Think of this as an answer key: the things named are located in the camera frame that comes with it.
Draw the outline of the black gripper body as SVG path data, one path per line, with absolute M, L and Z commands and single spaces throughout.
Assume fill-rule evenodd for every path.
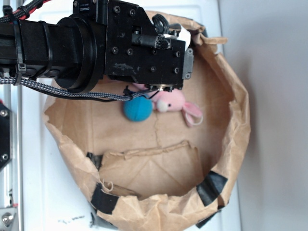
M 120 0 L 76 0 L 72 19 L 81 33 L 82 69 L 91 88 L 104 76 L 151 89 L 183 88 L 186 43 L 159 31 L 142 7 Z

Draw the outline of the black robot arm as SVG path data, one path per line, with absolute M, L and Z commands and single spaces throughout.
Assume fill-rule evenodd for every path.
M 181 89 L 193 71 L 193 51 L 180 25 L 160 14 L 149 18 L 136 4 L 76 0 L 56 24 L 29 21 L 44 4 L 34 0 L 0 19 L 0 69 L 19 85 L 23 78 L 53 78 L 71 93 L 92 90 L 100 79 Z

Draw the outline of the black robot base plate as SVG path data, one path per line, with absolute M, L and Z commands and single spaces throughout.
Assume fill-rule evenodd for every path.
M 2 171 L 12 159 L 12 112 L 0 100 L 0 170 Z

